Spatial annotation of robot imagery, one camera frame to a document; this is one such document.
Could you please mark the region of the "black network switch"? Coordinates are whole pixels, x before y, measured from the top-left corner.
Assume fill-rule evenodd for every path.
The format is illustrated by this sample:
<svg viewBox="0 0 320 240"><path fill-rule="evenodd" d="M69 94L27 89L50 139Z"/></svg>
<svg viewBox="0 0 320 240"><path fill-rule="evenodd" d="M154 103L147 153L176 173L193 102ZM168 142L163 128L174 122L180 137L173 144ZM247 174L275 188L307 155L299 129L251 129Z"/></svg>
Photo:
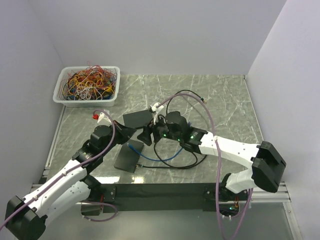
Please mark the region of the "black network switch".
<svg viewBox="0 0 320 240"><path fill-rule="evenodd" d="M143 148L144 144L142 142L129 140L121 147L113 165L114 168L133 174L136 170L140 153L142 152Z"/></svg>
<svg viewBox="0 0 320 240"><path fill-rule="evenodd" d="M153 114L149 110L141 110L123 114L122 117L126 127L141 129L153 119Z"/></svg>

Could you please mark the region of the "black ethernet cable long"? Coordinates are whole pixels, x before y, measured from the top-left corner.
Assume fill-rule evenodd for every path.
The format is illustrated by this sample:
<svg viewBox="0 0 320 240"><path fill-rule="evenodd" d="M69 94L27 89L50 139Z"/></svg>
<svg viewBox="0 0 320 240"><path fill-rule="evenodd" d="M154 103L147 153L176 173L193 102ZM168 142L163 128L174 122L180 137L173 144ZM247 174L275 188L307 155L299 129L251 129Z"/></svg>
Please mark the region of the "black ethernet cable long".
<svg viewBox="0 0 320 240"><path fill-rule="evenodd" d="M202 103L204 103L204 104L206 103L205 99L204 99L202 96L200 96L199 94L197 94L196 92L194 92L194 91L192 91L192 90L183 89L183 90L180 90L180 91L176 92L175 95L180 94L180 93L191 93L191 94L197 96L197 97L202 101ZM206 124L206 126L207 126L207 128L208 128L208 127L209 127L209 122L206 120L206 117L204 117L203 114L202 114L199 110L197 110L197 108L196 108L194 105L192 105L192 104L190 103L190 101L189 101L186 97L183 96L183 99L186 100L186 102L187 102L190 106L192 106L193 109L196 110L196 112L202 117L202 119L204 120L204 122L205 122L205 124ZM170 99L170 100L168 101L167 105L166 105L165 115L167 115L167 114L169 113L169 105L170 105L170 103L171 103L172 100L173 100L173 99ZM190 165L186 165L186 166L173 166L173 165L168 164L167 161L172 160L172 159L174 159L175 157L177 157L177 156L179 155L179 153L180 153L183 149L181 148L177 153L175 153L174 156L172 156L172 157L170 157L170 158L161 159L161 158L159 157L158 153L157 153L156 146L157 146L157 144L155 143L155 144L153 145L153 151L154 151L154 153L156 154L156 156L157 156L158 159L148 158L148 157L144 156L142 153L139 153L139 155L140 155L141 157L143 157L143 158L145 158L145 159L147 159L147 160L153 161L153 162L161 162L161 163L163 163L163 164L166 165L166 166L146 166L146 165L143 165L143 164L138 163L138 164L136 165L136 167L138 167L138 168L146 168L146 169L175 169L175 170L185 170L185 169L191 169L191 168L196 167L197 165L201 164L201 163L207 158L207 155L204 155L204 157L202 158L202 160L201 160L200 162L198 162L198 157L197 157L194 153L192 153L193 156L194 156L194 158L195 158L195 162L194 162L194 163L192 163L192 164L190 164Z"/></svg>

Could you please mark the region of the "black ethernet cable short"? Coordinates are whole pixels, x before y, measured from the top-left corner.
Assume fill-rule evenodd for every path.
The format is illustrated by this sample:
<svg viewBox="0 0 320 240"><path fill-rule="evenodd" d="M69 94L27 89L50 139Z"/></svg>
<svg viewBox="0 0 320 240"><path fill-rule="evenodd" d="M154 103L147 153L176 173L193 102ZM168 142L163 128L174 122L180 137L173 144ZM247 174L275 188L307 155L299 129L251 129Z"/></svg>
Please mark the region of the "black ethernet cable short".
<svg viewBox="0 0 320 240"><path fill-rule="evenodd" d="M167 150L165 150L165 147L163 146L163 147L159 147L159 144L160 144L160 141L159 142L157 142L157 143L154 143L154 144L156 144L156 152L157 152L157 154L159 155L159 157L160 157L160 159L162 159L162 160L165 160L165 159L168 159L168 158L171 158L172 156L169 156L169 154L167 153ZM198 158L198 163L202 160L202 158L205 156L204 154L199 154L199 153L194 153L193 152L193 154L195 154L196 156L197 156L197 158ZM192 163L194 163L195 161L196 161L196 159L195 159L195 157L193 156L193 154L191 153L191 152L188 152L188 151L186 151L186 150L184 150L183 148L182 148L182 151L178 154L178 156L177 157L175 157L174 159L172 159L172 160L169 160L169 161L167 161L166 163L167 164L170 164L170 165L172 165L172 166L175 166L175 167L182 167L182 166L187 166L187 165L191 165Z"/></svg>

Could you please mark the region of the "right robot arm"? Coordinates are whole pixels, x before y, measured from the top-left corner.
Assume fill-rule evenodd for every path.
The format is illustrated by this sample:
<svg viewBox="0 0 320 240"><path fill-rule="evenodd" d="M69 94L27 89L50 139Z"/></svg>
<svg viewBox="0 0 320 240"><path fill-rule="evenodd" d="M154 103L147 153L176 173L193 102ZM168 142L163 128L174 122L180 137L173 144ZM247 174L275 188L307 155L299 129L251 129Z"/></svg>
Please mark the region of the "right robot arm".
<svg viewBox="0 0 320 240"><path fill-rule="evenodd" d="M218 187L220 201L230 200L253 188L276 193L287 166L272 143L244 143L214 135L191 126L178 111L152 120L137 138L148 146L163 138L173 140L190 153L217 156L244 166L245 170L228 173L223 178Z"/></svg>

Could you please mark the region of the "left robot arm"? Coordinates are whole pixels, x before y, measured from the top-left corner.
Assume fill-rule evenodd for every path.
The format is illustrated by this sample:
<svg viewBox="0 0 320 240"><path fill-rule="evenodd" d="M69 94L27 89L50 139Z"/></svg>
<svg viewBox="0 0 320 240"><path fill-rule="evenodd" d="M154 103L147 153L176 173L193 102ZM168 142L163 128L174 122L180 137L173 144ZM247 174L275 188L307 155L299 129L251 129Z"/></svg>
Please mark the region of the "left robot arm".
<svg viewBox="0 0 320 240"><path fill-rule="evenodd" d="M103 205L108 192L90 173L114 146L125 144L135 132L115 120L110 126L98 125L58 173L26 196L10 199L1 227L19 240L37 240L49 222L72 205L82 201Z"/></svg>

